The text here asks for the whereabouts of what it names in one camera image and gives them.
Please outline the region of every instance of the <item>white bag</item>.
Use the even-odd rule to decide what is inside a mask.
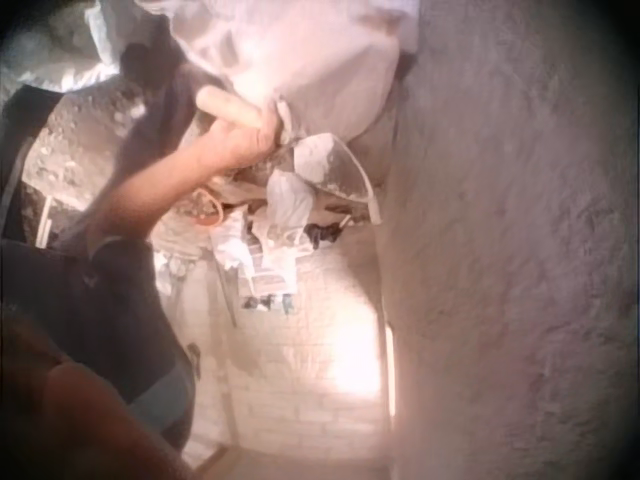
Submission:
[[[281,95],[308,135],[344,141],[384,105],[419,0],[136,0],[166,14],[187,57],[255,105]]]

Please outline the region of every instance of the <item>finger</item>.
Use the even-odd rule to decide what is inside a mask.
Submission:
[[[281,124],[282,121],[276,109],[276,102],[270,99],[262,108],[262,127],[258,135],[258,144],[261,149],[271,151],[275,148]]]

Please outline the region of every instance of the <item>forearm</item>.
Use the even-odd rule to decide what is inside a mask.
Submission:
[[[88,229],[89,251],[110,236],[147,238],[173,204],[224,169],[224,160],[200,138],[125,180],[98,207]]]

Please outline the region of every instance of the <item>concrete wall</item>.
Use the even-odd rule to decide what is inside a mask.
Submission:
[[[637,409],[636,65],[570,1],[422,1],[380,231],[399,477],[603,475]]]

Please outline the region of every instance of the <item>white brick wall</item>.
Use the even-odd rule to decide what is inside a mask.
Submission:
[[[250,373],[228,365],[241,446],[307,459],[382,456],[382,391],[358,391],[360,375],[380,376],[377,268],[371,230],[350,229],[299,260],[295,314],[236,310],[260,363]]]
[[[240,310],[235,301],[235,329],[219,289],[209,289],[218,291],[210,310],[207,275],[212,281],[206,264],[197,264],[181,307],[179,335],[203,354],[190,454],[203,453],[198,439],[232,442],[220,422],[224,370],[240,446],[298,459],[379,460],[385,404],[375,382],[381,309],[372,230],[348,229],[333,247],[299,261],[296,313],[289,316]],[[221,368],[214,358],[220,350],[228,352]]]

